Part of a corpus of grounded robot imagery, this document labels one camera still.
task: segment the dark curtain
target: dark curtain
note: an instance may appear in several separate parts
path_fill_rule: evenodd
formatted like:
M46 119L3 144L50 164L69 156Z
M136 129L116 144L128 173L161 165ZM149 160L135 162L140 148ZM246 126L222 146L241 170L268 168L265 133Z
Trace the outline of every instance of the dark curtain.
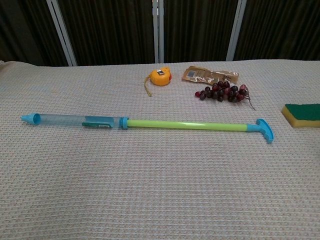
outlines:
M155 62L151 0L59 0L78 65Z
M165 0L166 63L225 61L238 0Z
M68 65L46 1L0 1L0 60Z
M234 60L320 60L320 0L248 0Z

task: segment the table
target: table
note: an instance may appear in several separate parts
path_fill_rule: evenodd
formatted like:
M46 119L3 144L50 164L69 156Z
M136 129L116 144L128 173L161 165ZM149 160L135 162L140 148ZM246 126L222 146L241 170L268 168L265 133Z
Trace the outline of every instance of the table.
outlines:
M144 78L169 66L171 83ZM200 101L189 66L239 73L248 102ZM320 129L285 104L320 103L320 61L78 67L0 65L1 239L319 239ZM31 126L29 113L255 123L246 132Z

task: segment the yellow tape measure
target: yellow tape measure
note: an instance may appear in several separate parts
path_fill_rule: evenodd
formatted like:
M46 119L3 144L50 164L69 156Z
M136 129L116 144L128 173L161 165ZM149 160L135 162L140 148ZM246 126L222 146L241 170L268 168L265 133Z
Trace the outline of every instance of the yellow tape measure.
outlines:
M144 80L144 88L148 95L151 97L152 94L147 87L147 81L151 79L151 82L157 86L168 85L171 81L172 75L169 67L162 67L160 69L153 70Z

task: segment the sponge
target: sponge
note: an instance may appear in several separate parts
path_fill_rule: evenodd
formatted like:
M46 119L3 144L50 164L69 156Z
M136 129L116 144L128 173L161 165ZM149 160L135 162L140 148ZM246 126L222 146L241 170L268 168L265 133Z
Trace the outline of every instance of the sponge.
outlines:
M293 128L320 128L320 104L286 104L281 112Z

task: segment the toy grabber stick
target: toy grabber stick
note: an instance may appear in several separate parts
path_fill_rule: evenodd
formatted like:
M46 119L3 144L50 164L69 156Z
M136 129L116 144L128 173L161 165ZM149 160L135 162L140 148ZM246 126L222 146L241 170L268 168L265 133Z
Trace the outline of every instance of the toy grabber stick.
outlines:
M165 128L165 129L193 129L193 130L220 130L237 132L260 132L270 144L274 134L264 119L257 119L256 124L241 123L214 123L214 122L182 122L182 121L155 121L129 119L128 117L112 116L77 116L31 113L21 116L21 120L32 125L63 125L84 126L92 128Z

